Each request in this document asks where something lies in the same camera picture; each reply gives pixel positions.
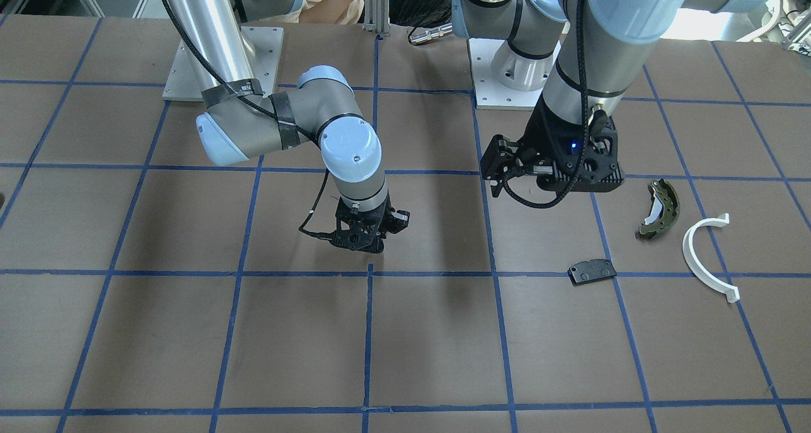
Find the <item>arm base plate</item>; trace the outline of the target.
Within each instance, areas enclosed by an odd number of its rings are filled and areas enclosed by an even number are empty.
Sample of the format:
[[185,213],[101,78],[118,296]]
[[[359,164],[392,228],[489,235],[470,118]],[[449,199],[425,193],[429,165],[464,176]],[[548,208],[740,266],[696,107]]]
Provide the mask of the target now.
[[[276,87],[283,38],[284,29],[281,27],[241,27],[243,46],[264,97],[273,93]],[[181,42],[166,78],[163,99],[201,103],[201,91],[217,85],[208,75],[205,86],[200,86],[198,77],[204,72],[205,69]]]
[[551,56],[536,60],[516,54],[507,40],[470,38],[468,46],[477,105],[502,110],[535,107],[560,51],[557,43]]

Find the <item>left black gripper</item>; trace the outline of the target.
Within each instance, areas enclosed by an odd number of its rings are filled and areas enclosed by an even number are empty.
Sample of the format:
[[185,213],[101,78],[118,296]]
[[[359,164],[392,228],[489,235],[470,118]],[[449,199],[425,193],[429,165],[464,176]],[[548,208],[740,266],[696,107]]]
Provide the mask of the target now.
[[523,164],[539,161],[552,167],[551,175],[538,178],[542,190],[562,192],[573,174],[579,175],[573,192],[608,193],[619,188],[619,141],[612,118],[597,110],[590,130],[585,140],[582,125],[559,118],[539,99],[518,141],[494,135],[484,150],[479,169],[490,182],[490,194],[498,197],[505,181],[527,173]]

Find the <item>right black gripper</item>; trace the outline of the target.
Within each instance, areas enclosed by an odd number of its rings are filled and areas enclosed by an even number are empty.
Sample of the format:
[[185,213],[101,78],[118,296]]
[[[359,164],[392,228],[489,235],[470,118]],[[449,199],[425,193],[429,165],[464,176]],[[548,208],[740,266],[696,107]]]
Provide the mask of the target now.
[[365,253],[382,253],[383,239],[389,233],[397,234],[408,228],[410,216],[408,211],[394,210],[390,197],[369,211],[359,211],[339,201],[331,245]]

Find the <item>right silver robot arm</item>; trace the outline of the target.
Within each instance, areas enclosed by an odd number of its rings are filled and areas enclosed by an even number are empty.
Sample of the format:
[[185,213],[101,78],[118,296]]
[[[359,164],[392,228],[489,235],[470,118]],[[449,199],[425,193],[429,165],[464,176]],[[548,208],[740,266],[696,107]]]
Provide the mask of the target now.
[[395,210],[383,149],[355,92],[336,67],[311,67],[295,89],[281,90],[279,67],[249,36],[252,20],[291,15],[304,0],[162,0],[179,32],[205,111],[195,119],[201,144],[217,166],[289,150],[311,141],[340,196],[336,228],[309,236],[339,248],[379,254],[390,233],[409,224]]

